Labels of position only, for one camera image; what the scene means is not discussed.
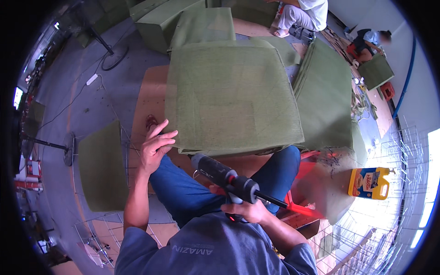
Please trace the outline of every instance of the floor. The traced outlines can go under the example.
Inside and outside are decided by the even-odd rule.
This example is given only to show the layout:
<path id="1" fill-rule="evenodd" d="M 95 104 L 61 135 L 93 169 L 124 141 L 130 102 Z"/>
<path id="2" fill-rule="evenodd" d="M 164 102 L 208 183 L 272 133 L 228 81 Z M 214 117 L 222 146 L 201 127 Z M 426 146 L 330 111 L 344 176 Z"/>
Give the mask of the floor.
<path id="1" fill-rule="evenodd" d="M 334 31 L 341 28 L 332 19 L 329 25 Z M 317 34 L 326 43 L 326 39 Z M 53 122 L 48 123 L 38 133 L 37 138 L 52 143 L 62 143 L 70 131 L 81 139 L 116 119 L 111 109 L 113 104 L 122 127 L 130 135 L 134 108 L 145 71 L 153 66 L 169 64 L 166 55 L 146 49 L 130 18 L 103 34 L 103 39 L 113 47 L 128 45 L 125 59 L 113 70 L 102 71 L 99 63 L 106 50 L 97 41 L 83 49 L 76 40 L 69 39 L 63 51 L 45 73 L 36 100 L 46 106 L 44 121 L 54 119 L 63 108 L 71 104 Z M 237 35 L 237 39 L 247 39 Z M 290 43 L 301 41 L 289 36 Z M 294 80 L 300 66 L 286 68 L 288 76 Z M 94 74 L 102 75 L 90 86 L 86 81 Z M 108 93 L 102 89 L 104 84 Z M 371 150 L 380 140 L 376 122 L 370 117 L 360 122 L 362 135 Z M 105 213 L 91 212 L 82 195 L 78 165 L 73 169 L 62 161 L 63 152 L 51 147 L 38 147 L 38 157 L 42 162 L 44 191 L 40 194 L 29 192 L 31 206 L 38 210 L 46 228 L 54 228 L 51 238 L 56 240 L 75 261 L 83 274 L 110 274 L 107 268 L 99 268 L 80 249 L 81 242 L 74 227 L 75 223 L 95 219 Z M 172 222 L 164 206 L 155 195 L 150 197 L 150 222 Z"/>

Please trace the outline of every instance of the woman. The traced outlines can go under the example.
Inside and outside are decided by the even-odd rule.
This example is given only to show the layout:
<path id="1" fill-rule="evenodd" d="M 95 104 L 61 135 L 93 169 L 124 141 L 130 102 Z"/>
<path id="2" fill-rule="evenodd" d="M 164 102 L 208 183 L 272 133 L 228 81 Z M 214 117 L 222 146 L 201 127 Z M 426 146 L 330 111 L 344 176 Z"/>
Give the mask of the woman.
<path id="1" fill-rule="evenodd" d="M 359 57 L 356 60 L 360 63 L 371 60 L 374 55 L 372 48 L 383 55 L 378 45 L 389 43 L 391 43 L 391 32 L 389 30 L 375 31 L 373 29 L 362 29 L 358 31 L 358 36 L 353 40 L 356 51 L 359 53 Z"/>
<path id="2" fill-rule="evenodd" d="M 276 37 L 286 37 L 293 24 L 312 31 L 321 31 L 327 27 L 327 0 L 284 0 L 284 10 L 278 21 Z"/>

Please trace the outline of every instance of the plastic jug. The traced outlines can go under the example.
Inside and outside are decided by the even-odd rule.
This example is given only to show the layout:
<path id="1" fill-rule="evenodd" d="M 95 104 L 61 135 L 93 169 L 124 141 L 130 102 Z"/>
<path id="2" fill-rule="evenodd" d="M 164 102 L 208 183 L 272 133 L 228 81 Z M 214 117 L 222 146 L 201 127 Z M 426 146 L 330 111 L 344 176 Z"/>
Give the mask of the plastic jug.
<path id="1" fill-rule="evenodd" d="M 384 200 L 388 197 L 389 182 L 384 176 L 390 173 L 389 168 L 358 168 L 352 170 L 348 194 L 353 197 Z"/>

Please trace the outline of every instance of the blue pipe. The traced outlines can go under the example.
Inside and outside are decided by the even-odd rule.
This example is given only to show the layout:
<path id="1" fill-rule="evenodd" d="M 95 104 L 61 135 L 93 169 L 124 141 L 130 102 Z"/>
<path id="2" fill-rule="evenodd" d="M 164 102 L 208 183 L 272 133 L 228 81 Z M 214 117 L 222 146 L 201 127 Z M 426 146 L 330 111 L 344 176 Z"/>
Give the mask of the blue pipe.
<path id="1" fill-rule="evenodd" d="M 413 51 L 411 54 L 411 61 L 410 61 L 410 67 L 408 68 L 408 74 L 407 74 L 407 79 L 405 80 L 405 85 L 403 85 L 403 90 L 402 90 L 402 94 L 400 95 L 399 98 L 399 103 L 397 103 L 397 107 L 396 110 L 394 111 L 394 113 L 392 114 L 392 118 L 395 119 L 397 117 L 397 111 L 400 108 L 400 105 L 402 105 L 402 101 L 403 101 L 403 96 L 405 95 L 405 93 L 407 92 L 407 88 L 408 88 L 408 84 L 410 83 L 410 78 L 411 78 L 411 73 L 412 73 L 412 67 L 414 65 L 414 57 L 415 57 L 415 37 L 413 37 Z"/>

